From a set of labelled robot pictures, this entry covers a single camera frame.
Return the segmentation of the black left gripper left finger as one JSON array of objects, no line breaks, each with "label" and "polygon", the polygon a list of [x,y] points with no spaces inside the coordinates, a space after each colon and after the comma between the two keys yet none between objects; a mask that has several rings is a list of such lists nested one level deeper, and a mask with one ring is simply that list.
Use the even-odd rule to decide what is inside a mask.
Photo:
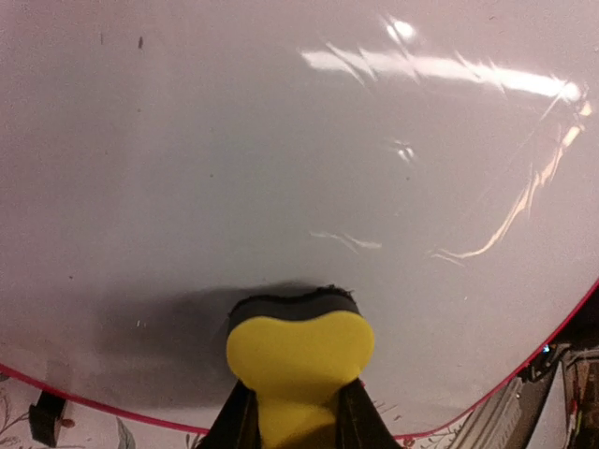
[{"label": "black left gripper left finger", "polygon": [[197,449],[260,447],[256,393],[237,381],[221,412]]}]

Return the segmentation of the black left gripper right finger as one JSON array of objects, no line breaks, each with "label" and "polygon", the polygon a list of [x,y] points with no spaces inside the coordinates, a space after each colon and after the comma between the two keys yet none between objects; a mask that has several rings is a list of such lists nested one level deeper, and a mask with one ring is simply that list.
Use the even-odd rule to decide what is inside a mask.
[{"label": "black left gripper right finger", "polygon": [[360,379],[339,392],[339,447],[342,449],[400,449]]}]

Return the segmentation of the yellow bone-shaped eraser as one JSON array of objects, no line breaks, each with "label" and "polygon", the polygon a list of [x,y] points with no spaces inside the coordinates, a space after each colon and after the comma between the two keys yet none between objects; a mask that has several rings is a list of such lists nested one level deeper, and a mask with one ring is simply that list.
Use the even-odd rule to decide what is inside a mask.
[{"label": "yellow bone-shaped eraser", "polygon": [[334,285],[256,295],[229,314],[226,361],[256,398],[264,448],[332,448],[341,390],[373,355],[371,325]]}]

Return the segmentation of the pink-framed whiteboard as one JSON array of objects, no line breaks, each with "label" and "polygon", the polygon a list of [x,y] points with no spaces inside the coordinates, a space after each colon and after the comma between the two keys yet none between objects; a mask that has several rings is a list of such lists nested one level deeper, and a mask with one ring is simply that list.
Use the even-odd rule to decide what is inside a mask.
[{"label": "pink-framed whiteboard", "polygon": [[253,293],[350,291],[396,435],[598,279],[594,1],[5,1],[1,365],[199,432]]}]

